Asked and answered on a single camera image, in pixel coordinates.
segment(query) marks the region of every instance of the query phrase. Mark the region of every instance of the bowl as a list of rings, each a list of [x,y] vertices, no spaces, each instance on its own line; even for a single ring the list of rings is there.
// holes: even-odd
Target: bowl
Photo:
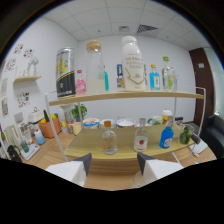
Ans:
[[[99,127],[100,120],[98,118],[87,118],[83,120],[84,129],[97,129]]]
[[[122,118],[117,120],[116,124],[118,128],[131,128],[135,126],[136,121],[131,118]]]
[[[111,128],[115,128],[115,121],[113,119],[103,119],[100,121],[100,128],[104,127],[104,121],[111,121]]]

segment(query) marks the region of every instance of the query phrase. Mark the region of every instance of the wall shelf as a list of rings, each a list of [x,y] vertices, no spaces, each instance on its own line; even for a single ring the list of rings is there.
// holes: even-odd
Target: wall shelf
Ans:
[[[146,126],[149,132],[148,146],[143,154],[153,156],[167,152],[173,152],[186,146],[194,144],[190,139],[188,145],[178,142],[181,133],[180,126],[173,124],[173,140],[168,149],[159,146],[162,130],[166,125]],[[65,150],[65,155],[81,157],[91,152],[92,158],[97,160],[129,160],[136,159],[137,152],[134,151],[135,131],[138,127],[133,128],[113,128],[112,130],[117,136],[117,153],[114,155],[106,155],[103,151],[102,134],[105,129],[82,129],[71,144]]]
[[[41,76],[23,76],[23,77],[16,78],[13,83],[34,81],[34,80],[37,80],[39,78],[41,78]]]
[[[164,91],[144,91],[144,92],[127,92],[114,91],[95,95],[72,95],[60,97],[56,100],[50,101],[50,106],[60,104],[71,104],[85,101],[108,100],[108,99],[122,99],[122,98],[139,98],[139,97],[180,97],[180,98],[196,98],[204,99],[203,95],[188,93],[188,92],[164,92]]]

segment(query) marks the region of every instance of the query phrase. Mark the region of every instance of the glass jar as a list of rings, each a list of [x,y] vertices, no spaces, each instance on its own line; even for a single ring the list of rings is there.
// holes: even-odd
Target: glass jar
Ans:
[[[86,91],[87,94],[105,93],[104,63],[101,52],[101,43],[93,40],[86,45],[87,73]]]

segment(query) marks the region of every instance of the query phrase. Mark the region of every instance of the small plant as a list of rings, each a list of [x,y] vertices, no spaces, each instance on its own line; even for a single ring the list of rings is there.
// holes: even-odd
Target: small plant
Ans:
[[[78,107],[78,105],[76,105],[76,104],[74,104],[74,107],[75,107],[75,108],[72,109],[71,112],[72,112],[72,116],[73,116],[73,118],[75,119],[76,117],[79,117],[79,107]],[[80,105],[80,109],[81,109],[82,116],[85,117],[86,114],[87,114],[87,109],[86,109],[86,107],[85,107],[83,104],[81,104],[81,105]]]

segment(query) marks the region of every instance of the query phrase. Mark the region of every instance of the blue bottle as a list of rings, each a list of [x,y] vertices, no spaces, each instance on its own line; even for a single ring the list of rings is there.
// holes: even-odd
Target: blue bottle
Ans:
[[[105,77],[105,90],[109,91],[109,80],[108,80],[108,74],[104,71],[104,77]]]
[[[161,139],[159,142],[159,146],[161,148],[167,149],[170,147],[172,139],[173,139],[173,116],[168,116],[168,120],[166,123],[166,128],[162,131]]]
[[[151,90],[160,90],[159,73],[156,72],[156,66],[154,64],[151,65],[151,68],[152,68],[152,71],[149,74],[150,88]]]

